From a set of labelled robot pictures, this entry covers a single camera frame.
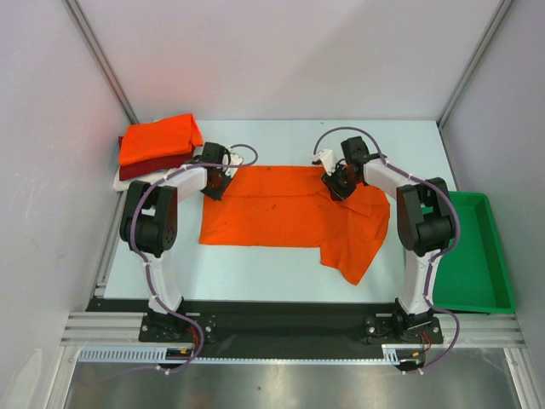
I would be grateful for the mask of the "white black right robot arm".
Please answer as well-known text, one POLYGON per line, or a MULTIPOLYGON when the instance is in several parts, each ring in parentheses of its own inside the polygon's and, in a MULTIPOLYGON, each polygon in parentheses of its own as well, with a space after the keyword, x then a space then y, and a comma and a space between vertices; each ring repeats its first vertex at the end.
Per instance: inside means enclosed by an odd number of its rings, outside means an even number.
POLYGON ((433 286, 442 256, 457 245, 460 221, 441 178, 423 180, 401 170, 380 151, 370 153, 360 136, 341 143, 342 158, 330 149, 313 150, 324 168, 322 181, 333 200, 348 199, 360 184, 377 187, 397 205, 397 232, 405 250, 404 283, 396 303, 402 314, 393 333, 412 342, 423 332, 419 316, 430 314, 433 286))

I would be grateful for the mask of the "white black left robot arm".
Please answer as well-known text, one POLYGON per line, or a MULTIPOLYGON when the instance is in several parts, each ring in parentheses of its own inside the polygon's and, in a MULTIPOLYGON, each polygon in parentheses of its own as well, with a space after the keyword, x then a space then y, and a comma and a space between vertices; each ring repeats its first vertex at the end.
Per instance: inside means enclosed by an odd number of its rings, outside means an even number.
POLYGON ((207 142, 203 151, 166 170, 156 181, 134 180, 128 185, 120 224, 120 239, 141 258, 151 311, 163 314, 159 331, 169 340, 183 338, 188 320, 176 310, 182 303, 170 250, 178 234, 178 204, 195 193, 220 200, 244 159, 230 147, 207 142))

